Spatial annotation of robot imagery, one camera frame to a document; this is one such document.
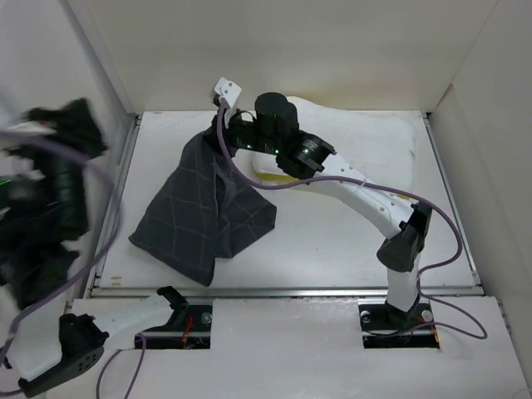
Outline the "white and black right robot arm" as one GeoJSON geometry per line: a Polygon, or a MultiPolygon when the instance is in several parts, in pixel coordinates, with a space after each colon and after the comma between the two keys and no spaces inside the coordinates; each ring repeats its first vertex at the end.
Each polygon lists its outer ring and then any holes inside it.
{"type": "Polygon", "coordinates": [[[273,155],[285,174],[340,200],[377,228],[384,238],[377,259],[387,270],[385,317],[393,329],[412,327],[420,300],[418,265],[431,207],[367,180],[333,145],[302,130],[296,106],[280,93],[260,95],[251,121],[242,119],[229,95],[213,94],[211,99],[218,113],[208,138],[221,154],[251,150],[273,155]]]}

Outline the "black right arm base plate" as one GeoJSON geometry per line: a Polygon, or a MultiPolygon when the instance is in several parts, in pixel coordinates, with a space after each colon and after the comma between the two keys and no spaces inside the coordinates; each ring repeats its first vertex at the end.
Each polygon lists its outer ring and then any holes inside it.
{"type": "Polygon", "coordinates": [[[360,303],[358,311],[361,328],[367,333],[398,333],[433,321],[429,303],[418,303],[408,312],[395,309],[388,303],[360,303]]]}

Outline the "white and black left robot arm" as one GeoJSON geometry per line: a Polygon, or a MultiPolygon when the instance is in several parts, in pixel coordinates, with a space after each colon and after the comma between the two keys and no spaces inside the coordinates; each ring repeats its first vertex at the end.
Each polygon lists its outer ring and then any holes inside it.
{"type": "Polygon", "coordinates": [[[115,341],[145,343],[150,328],[180,328],[189,304],[168,286],[104,316],[66,313],[79,280],[70,274],[79,253],[67,245],[90,229],[84,174],[117,197],[92,163],[106,143],[84,97],[32,108],[1,138],[4,152],[32,167],[1,179],[1,364],[17,373],[18,392],[35,398],[88,372],[115,341]]]}

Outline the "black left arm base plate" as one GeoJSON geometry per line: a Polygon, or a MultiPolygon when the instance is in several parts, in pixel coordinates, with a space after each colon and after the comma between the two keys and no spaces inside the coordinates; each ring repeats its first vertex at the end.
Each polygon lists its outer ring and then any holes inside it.
{"type": "Polygon", "coordinates": [[[149,328],[146,333],[183,333],[192,320],[192,333],[209,333],[213,322],[212,303],[192,303],[184,316],[172,315],[170,320],[159,327],[149,328]]]}

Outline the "white pillow with yellow band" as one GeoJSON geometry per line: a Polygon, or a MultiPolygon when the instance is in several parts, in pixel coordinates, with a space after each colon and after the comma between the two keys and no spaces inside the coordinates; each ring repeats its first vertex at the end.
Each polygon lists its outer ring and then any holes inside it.
{"type": "Polygon", "coordinates": [[[355,170],[379,185],[412,192],[416,131],[394,112],[347,111],[296,96],[300,129],[331,144],[355,170]]]}

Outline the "dark grey checked pillowcase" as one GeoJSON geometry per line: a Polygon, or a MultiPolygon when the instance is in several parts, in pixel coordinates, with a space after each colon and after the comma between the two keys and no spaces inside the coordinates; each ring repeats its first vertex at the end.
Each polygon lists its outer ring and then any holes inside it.
{"type": "Polygon", "coordinates": [[[149,203],[130,242],[205,287],[216,259],[231,259],[273,231],[277,208],[234,175],[204,135],[193,136],[177,168],[149,203]]]}

